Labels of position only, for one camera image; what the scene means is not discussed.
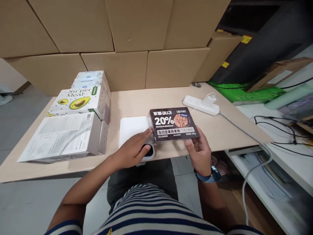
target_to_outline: tiled floor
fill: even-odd
[[[0,164],[5,160],[50,97],[33,86],[0,106]],[[179,201],[202,217],[197,180],[189,157],[171,159]],[[0,234],[43,234],[66,192],[79,178],[0,184]],[[107,182],[88,204],[84,234],[97,230],[108,216]]]

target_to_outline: white box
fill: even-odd
[[[100,130],[94,112],[45,117],[18,162],[50,164],[98,155]]]
[[[104,85],[62,90],[48,111],[49,116],[95,112],[109,124],[110,99]]]
[[[107,90],[109,99],[111,100],[110,86],[103,70],[78,73],[71,88],[85,88],[89,86],[100,86],[102,84],[102,81],[100,79],[103,80],[104,87]]]

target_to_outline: avocado illustration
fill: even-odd
[[[50,114],[49,112],[47,112],[49,117],[55,117],[54,115]]]
[[[67,104],[67,103],[68,103],[68,99],[61,99],[58,102],[58,104]]]
[[[88,102],[90,101],[90,97],[89,96],[86,96],[86,97],[83,97],[83,98],[79,98],[77,100],[74,100],[69,108],[70,109],[79,109],[83,106],[85,106]]]

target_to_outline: white power strip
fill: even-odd
[[[216,116],[219,113],[219,106],[213,104],[214,101],[216,101],[215,96],[207,96],[204,100],[201,100],[187,95],[183,99],[183,105],[197,109],[212,116]]]

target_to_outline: person's hand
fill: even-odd
[[[130,168],[141,162],[150,150],[150,145],[142,147],[152,134],[152,128],[130,137],[112,156],[116,169]]]
[[[197,126],[200,137],[185,141],[185,146],[189,152],[191,163],[199,175],[211,175],[211,149],[209,143]]]

